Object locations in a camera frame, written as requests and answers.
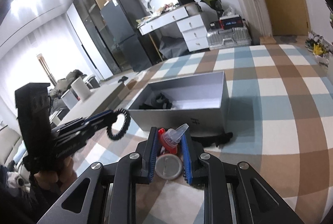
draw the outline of human hand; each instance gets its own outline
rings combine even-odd
[[[58,175],[55,171],[40,171],[34,175],[40,188],[50,190],[51,185],[60,180],[62,185],[60,187],[63,193],[70,185],[77,179],[76,172],[73,170],[74,161],[71,157],[64,160],[64,168]]]

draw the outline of silver bolt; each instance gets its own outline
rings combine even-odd
[[[99,169],[101,167],[100,162],[94,162],[91,164],[92,169]]]
[[[239,164],[239,167],[240,167],[241,169],[248,169],[248,168],[249,168],[249,164],[246,163],[246,162],[241,162],[241,163]]]
[[[202,153],[202,154],[200,155],[200,158],[201,158],[201,159],[210,159],[210,154]]]
[[[131,153],[130,155],[129,155],[129,158],[130,159],[138,159],[139,158],[139,154],[138,153]]]

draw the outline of paper towel roll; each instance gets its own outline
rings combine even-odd
[[[67,90],[62,96],[61,99],[64,101],[65,105],[69,108],[72,109],[78,100],[76,97],[73,95],[73,93],[70,90]]]
[[[91,91],[81,77],[77,78],[71,86],[82,101],[88,99],[91,95]]]

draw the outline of open box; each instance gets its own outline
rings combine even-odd
[[[143,103],[150,105],[159,93],[173,104],[171,109],[139,109]],[[192,136],[222,134],[229,110],[225,74],[204,73],[148,83],[128,110],[144,131],[152,126],[176,129],[187,123]]]

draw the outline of wooden block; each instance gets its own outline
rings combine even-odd
[[[276,45],[277,42],[272,36],[262,36],[260,37],[261,45]]]

